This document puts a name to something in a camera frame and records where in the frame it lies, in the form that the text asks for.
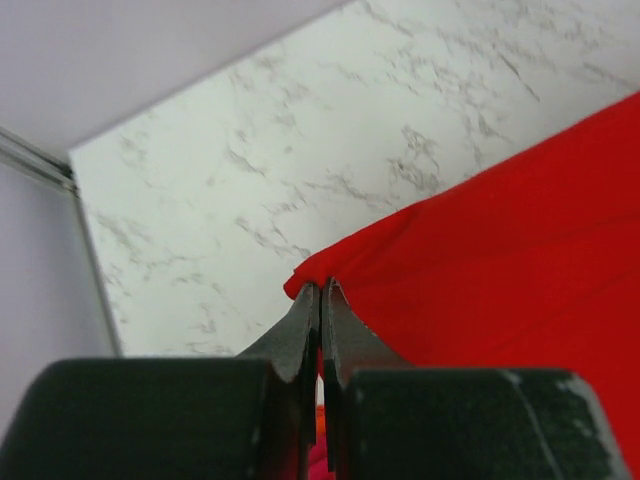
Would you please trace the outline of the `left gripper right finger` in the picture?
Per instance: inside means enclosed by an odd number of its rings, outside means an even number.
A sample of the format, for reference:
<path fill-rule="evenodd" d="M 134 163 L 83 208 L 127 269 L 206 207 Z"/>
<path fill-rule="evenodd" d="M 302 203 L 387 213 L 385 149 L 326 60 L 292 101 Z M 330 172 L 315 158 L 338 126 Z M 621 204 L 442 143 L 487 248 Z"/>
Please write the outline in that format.
<path fill-rule="evenodd" d="M 389 348 L 355 314 L 338 280 L 322 288 L 321 356 L 324 378 L 328 466 L 336 475 L 348 473 L 346 390 L 358 369 L 401 369 L 410 363 Z"/>

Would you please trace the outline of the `red t shirt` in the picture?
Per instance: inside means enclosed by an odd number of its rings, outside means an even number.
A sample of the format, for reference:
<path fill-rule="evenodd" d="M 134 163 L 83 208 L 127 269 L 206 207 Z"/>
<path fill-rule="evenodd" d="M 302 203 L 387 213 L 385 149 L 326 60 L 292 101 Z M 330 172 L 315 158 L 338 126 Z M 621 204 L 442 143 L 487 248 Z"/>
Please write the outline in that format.
<path fill-rule="evenodd" d="M 632 95 L 316 253 L 420 366 L 564 367 L 598 393 L 639 469 L 639 98 Z"/>

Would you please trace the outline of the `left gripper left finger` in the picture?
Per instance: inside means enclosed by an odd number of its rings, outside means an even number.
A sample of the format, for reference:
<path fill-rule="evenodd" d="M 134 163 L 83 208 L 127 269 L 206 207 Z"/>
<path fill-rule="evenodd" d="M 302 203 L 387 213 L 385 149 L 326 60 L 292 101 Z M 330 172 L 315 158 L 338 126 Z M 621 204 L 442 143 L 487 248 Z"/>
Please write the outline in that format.
<path fill-rule="evenodd" d="M 267 368 L 259 428 L 252 435 L 254 479 L 306 479 L 316 442 L 316 379 L 320 345 L 320 288 L 306 284 L 290 309 L 239 357 Z"/>

